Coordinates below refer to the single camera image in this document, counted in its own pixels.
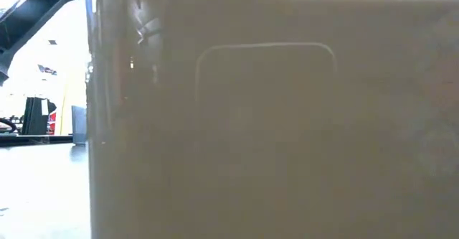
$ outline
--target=white plastic container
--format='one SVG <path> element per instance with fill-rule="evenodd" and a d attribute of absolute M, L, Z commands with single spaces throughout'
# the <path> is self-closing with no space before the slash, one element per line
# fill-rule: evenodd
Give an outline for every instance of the white plastic container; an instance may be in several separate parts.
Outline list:
<path fill-rule="evenodd" d="M 457 238 L 459 0 L 97 0 L 93 239 Z"/>

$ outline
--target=gray floor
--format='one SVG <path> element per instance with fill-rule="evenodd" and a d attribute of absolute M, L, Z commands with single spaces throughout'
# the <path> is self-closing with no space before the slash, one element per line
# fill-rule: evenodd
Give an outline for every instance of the gray floor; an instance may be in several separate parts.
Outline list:
<path fill-rule="evenodd" d="M 88 182 L 84 147 L 0 148 L 0 239 L 90 238 Z"/>

